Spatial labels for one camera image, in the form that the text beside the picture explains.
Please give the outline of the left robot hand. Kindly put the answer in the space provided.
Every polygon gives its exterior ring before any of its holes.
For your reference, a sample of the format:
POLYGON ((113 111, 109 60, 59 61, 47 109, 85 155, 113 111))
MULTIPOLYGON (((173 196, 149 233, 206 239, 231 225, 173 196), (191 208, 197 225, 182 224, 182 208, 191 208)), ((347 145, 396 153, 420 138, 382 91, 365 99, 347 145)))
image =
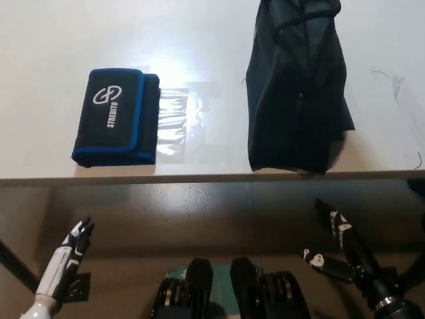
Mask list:
POLYGON ((90 246, 94 230, 91 217, 79 221, 56 248, 37 288, 37 296, 64 302, 74 282, 82 259, 90 246))

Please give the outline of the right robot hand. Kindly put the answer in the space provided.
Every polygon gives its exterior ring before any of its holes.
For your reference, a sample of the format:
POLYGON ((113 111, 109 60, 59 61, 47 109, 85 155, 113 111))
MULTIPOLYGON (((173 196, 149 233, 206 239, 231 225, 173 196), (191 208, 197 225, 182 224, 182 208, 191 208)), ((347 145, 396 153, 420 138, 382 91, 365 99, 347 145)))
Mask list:
POLYGON ((310 247, 300 249, 300 257, 314 271, 347 284, 354 283, 365 294, 375 283, 383 282, 381 266, 342 213, 319 198, 315 200, 315 210, 323 228, 332 235, 346 260, 327 257, 310 247))

